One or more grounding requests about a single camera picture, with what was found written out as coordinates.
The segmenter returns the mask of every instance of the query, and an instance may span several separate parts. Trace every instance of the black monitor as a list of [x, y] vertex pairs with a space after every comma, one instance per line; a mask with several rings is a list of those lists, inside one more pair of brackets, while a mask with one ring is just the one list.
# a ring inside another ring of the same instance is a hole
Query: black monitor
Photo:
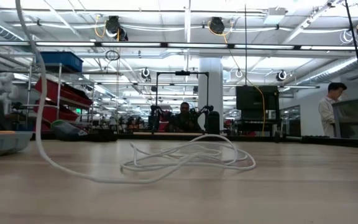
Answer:
[[[276, 110], [278, 107], [278, 87], [258, 86], [264, 94], [265, 110]], [[237, 110], [250, 111], [262, 110], [262, 95], [254, 86], [236, 87], [236, 108]]]

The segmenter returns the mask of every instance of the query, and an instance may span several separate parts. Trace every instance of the pillar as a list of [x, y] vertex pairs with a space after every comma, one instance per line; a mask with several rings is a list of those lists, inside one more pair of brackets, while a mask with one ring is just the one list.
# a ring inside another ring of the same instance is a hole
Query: pillar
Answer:
[[[200, 58], [199, 72], [209, 72], [208, 104], [219, 113], [221, 130], [223, 130], [223, 66], [221, 58]], [[198, 75], [198, 109], [207, 104], [207, 77]], [[198, 118], [198, 124], [204, 129], [205, 116]]]

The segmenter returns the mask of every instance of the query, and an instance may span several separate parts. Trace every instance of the gray tray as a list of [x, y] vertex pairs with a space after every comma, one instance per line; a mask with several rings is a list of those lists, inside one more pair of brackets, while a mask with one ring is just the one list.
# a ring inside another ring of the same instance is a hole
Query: gray tray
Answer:
[[32, 132], [0, 134], [0, 156], [25, 149], [30, 142]]

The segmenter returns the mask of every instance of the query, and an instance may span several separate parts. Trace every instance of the man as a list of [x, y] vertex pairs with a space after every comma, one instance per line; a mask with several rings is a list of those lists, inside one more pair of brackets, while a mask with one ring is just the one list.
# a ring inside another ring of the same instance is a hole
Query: man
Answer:
[[192, 116], [189, 112], [190, 106], [187, 102], [180, 105], [180, 114], [175, 115], [169, 120], [165, 127], [166, 132], [188, 132], [197, 133], [201, 131], [197, 122], [197, 117]]
[[334, 134], [334, 110], [332, 104], [338, 102], [338, 98], [342, 92], [347, 89], [343, 83], [330, 83], [328, 85], [328, 94], [325, 96], [318, 106], [318, 111], [321, 116], [321, 123], [323, 124], [324, 135], [331, 138], [335, 137]]

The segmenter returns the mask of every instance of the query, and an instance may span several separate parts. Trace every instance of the wooden table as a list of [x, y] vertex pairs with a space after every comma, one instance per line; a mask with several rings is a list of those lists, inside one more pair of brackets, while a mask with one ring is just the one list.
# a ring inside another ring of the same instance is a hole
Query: wooden table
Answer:
[[[141, 149], [174, 142], [135, 141]], [[358, 223], [358, 149], [237, 142], [258, 167], [249, 172], [185, 167], [151, 185], [97, 184], [44, 162], [32, 142], [0, 157], [0, 223]], [[131, 159], [129, 141], [44, 141], [59, 164], [101, 177]]]

